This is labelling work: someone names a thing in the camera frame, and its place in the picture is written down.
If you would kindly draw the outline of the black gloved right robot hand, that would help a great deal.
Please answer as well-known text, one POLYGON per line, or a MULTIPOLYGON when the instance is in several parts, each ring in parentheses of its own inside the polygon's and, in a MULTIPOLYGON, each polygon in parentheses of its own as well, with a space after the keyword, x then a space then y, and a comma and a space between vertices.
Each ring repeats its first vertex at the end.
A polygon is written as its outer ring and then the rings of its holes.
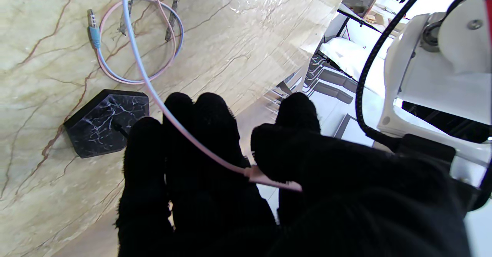
POLYGON ((314 104, 284 99, 253 129, 254 159, 280 190, 278 220, 258 187, 203 154, 167 118, 140 119, 125 149, 119 257, 470 257, 448 173, 412 155, 322 136, 314 104))

